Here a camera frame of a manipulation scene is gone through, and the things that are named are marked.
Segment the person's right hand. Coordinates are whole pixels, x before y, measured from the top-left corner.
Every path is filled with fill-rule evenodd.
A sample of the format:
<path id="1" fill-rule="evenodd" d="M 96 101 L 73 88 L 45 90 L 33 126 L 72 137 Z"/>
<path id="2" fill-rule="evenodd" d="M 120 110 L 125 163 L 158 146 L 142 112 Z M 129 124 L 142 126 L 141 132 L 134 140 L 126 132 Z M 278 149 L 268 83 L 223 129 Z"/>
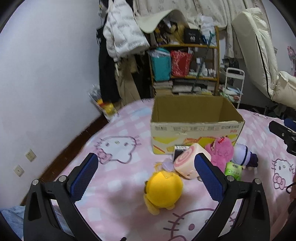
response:
<path id="1" fill-rule="evenodd" d="M 291 191 L 290 191 L 290 201 L 294 201 L 296 199 L 296 174 L 293 177 L 293 185 L 291 187 Z"/>

